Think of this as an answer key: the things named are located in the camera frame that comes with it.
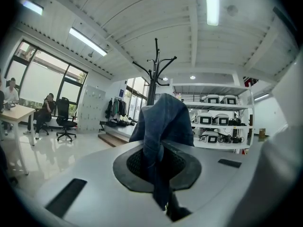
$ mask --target white shirt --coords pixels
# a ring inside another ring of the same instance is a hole
[[[4,93],[4,100],[12,101],[12,102],[19,100],[18,92],[15,88],[13,88],[13,90],[10,91],[9,87],[7,87],[4,89],[3,93]]]

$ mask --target wooden desk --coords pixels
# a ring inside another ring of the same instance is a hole
[[[32,132],[31,141],[32,141],[32,146],[34,146],[35,145],[34,112],[35,112],[35,110],[33,108],[28,108],[28,107],[24,107],[24,106],[16,104],[16,106],[11,108],[10,110],[4,109],[3,113],[0,114],[0,121],[9,122],[14,125],[16,146],[17,146],[17,150],[19,153],[22,169],[26,175],[28,174],[28,171],[25,166],[24,157],[23,157],[22,149],[21,149],[21,145],[20,145],[18,123],[20,123],[22,120],[27,121],[28,116],[32,115],[31,122],[30,122],[31,132]]]

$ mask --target desk leg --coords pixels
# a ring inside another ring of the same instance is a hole
[[[21,167],[24,171],[24,174],[28,175],[28,171],[27,171],[27,168],[25,166],[25,162],[24,162],[24,158],[23,158],[23,154],[22,154],[22,149],[21,149],[21,145],[20,145],[19,128],[18,128],[18,123],[17,122],[14,123],[14,130],[15,130],[16,146],[17,146],[17,151],[19,153],[19,157],[20,157]]]
[[[32,138],[32,146],[35,145],[35,131],[34,131],[34,113],[32,114],[32,116],[30,117],[30,131],[31,131],[31,138]]]

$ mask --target window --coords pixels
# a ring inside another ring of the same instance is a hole
[[[126,115],[128,115],[128,111],[129,111],[129,102],[131,100],[131,96],[132,93],[129,90],[125,91],[125,95],[124,95],[124,101],[126,102],[126,109],[127,109],[127,113]]]
[[[15,52],[15,56],[25,61],[30,61],[30,59],[35,54],[36,49],[37,48],[26,42],[21,42],[21,44],[19,45],[18,49]]]
[[[11,78],[16,79],[16,85],[20,86],[26,65],[19,63],[18,61],[12,61],[10,65],[10,70],[6,76],[8,80]]]
[[[145,80],[143,78],[136,78],[134,81],[134,87],[137,92],[143,94]]]
[[[76,102],[79,95],[80,87],[69,82],[64,82],[60,98],[65,97],[71,102]]]
[[[138,120],[142,106],[146,106],[148,86],[143,78],[131,78],[127,81],[124,100],[127,105],[127,115]]]
[[[87,72],[68,64],[25,41],[16,50],[5,78],[16,79],[19,103],[27,107],[42,106],[49,93],[54,101],[66,97],[70,115],[77,110],[79,96]]]
[[[130,78],[127,80],[127,85],[130,86],[131,88],[133,88],[133,84],[134,84],[134,79]]]
[[[134,118],[134,112],[135,112],[135,108],[136,108],[136,101],[137,101],[137,96],[132,95],[131,103],[129,105],[129,112],[128,112],[128,117],[131,117],[132,119]]]
[[[137,97],[136,110],[135,110],[135,115],[134,115],[135,120],[139,119],[139,112],[140,112],[140,109],[141,109],[141,101],[142,101],[142,98]]]

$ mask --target man sitting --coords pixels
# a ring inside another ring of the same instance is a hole
[[[55,109],[55,103],[53,102],[53,94],[50,93],[44,100],[42,108],[40,108],[37,112],[34,112],[34,120],[37,120],[36,140],[39,139],[39,130],[42,126],[42,123],[52,118],[52,111],[54,109]],[[24,134],[31,133],[30,121],[31,121],[31,115],[28,117],[27,131],[23,132]]]
[[[14,78],[12,78],[9,82],[9,87],[6,87],[3,90],[3,93],[4,93],[4,100],[11,101],[11,102],[17,104],[19,102],[19,96],[18,96],[17,90],[15,89],[15,86],[16,86],[16,80]],[[7,123],[7,122],[3,122],[5,135],[8,134],[8,124],[9,123]]]

